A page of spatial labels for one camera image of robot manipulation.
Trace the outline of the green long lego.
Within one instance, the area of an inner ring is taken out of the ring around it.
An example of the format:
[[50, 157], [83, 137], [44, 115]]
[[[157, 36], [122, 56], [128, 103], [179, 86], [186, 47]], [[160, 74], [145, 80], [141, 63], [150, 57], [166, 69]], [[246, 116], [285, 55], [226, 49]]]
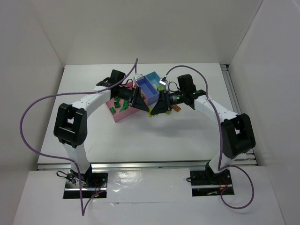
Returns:
[[120, 109], [120, 112], [122, 112], [122, 111], [128, 109], [128, 107], [129, 107], [129, 102], [126, 101], [126, 100], [124, 100], [123, 105], [122, 105], [122, 108]]

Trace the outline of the orange 2x4 lego plate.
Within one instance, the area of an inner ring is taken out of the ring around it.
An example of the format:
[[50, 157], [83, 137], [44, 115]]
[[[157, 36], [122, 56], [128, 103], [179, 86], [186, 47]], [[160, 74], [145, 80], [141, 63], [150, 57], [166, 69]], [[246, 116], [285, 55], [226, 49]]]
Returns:
[[173, 110], [175, 110], [176, 112], [179, 112], [181, 110], [181, 108], [178, 105], [173, 105], [172, 106]]

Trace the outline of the green 2x2 lego brick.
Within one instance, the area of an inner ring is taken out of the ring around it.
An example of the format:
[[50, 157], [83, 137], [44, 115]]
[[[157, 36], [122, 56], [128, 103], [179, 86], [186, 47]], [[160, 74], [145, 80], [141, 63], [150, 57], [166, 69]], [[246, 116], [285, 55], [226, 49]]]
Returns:
[[119, 101], [115, 101], [114, 102], [114, 107], [115, 108], [120, 108], [120, 102]]

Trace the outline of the pale lime small lego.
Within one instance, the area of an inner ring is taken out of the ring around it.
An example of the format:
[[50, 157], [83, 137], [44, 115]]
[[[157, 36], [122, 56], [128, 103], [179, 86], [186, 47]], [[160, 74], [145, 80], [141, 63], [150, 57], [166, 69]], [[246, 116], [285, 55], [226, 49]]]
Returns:
[[161, 90], [164, 90], [164, 89], [165, 89], [164, 86], [162, 86], [162, 85], [157, 86], [156, 84], [154, 84], [153, 86], [155, 87], [155, 89], [156, 89], [158, 92], [160, 92]]

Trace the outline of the green square lego brick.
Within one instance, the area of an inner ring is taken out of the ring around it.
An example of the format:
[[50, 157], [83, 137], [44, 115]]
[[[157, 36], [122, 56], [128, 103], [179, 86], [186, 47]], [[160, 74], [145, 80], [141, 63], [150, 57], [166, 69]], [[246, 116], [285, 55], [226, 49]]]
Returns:
[[115, 114], [115, 113], [116, 113], [116, 110], [115, 110], [114, 107], [109, 108], [109, 110], [110, 110], [110, 112], [111, 112], [112, 114]]

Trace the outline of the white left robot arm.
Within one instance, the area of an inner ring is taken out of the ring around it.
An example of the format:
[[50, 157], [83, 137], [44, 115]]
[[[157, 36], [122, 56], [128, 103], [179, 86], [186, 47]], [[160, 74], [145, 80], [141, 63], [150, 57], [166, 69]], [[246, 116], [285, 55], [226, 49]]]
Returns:
[[54, 136], [65, 148], [68, 158], [72, 160], [70, 172], [81, 178], [85, 183], [94, 179], [91, 163], [88, 161], [84, 141], [88, 134], [87, 119], [101, 105], [113, 98], [127, 101], [130, 107], [148, 112], [141, 88], [128, 88], [118, 84], [125, 77], [125, 73], [112, 70], [111, 75], [96, 84], [91, 94], [72, 103], [63, 103], [58, 108], [54, 125]]

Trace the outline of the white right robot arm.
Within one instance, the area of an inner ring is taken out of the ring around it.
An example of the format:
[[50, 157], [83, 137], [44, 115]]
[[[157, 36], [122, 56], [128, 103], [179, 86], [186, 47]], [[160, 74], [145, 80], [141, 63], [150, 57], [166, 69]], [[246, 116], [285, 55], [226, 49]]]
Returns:
[[217, 123], [220, 134], [220, 151], [206, 164], [205, 170], [191, 178], [191, 181], [212, 181], [221, 178], [234, 159], [255, 147], [255, 136], [250, 117], [237, 114], [214, 101], [204, 90], [197, 90], [191, 75], [178, 77], [179, 90], [161, 90], [151, 115], [165, 113], [175, 105], [184, 103], [213, 122]]

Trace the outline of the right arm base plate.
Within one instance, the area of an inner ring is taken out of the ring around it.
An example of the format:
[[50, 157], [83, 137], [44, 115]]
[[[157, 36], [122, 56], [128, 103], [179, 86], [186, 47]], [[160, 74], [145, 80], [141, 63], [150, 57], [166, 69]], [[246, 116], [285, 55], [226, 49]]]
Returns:
[[234, 195], [231, 174], [225, 170], [208, 178], [204, 171], [190, 171], [190, 177], [186, 181], [191, 184], [192, 196], [217, 196], [223, 191], [223, 195]]

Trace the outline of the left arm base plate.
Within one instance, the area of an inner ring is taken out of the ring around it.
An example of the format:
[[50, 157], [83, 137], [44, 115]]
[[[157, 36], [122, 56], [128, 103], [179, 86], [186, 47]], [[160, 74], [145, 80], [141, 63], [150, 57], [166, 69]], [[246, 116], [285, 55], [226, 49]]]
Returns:
[[[79, 199], [79, 179], [71, 174], [63, 171], [57, 171], [56, 175], [66, 179], [63, 199]], [[107, 196], [107, 172], [93, 173], [90, 181], [82, 181], [82, 197], [89, 199], [92, 195], [94, 198], [106, 198]]]

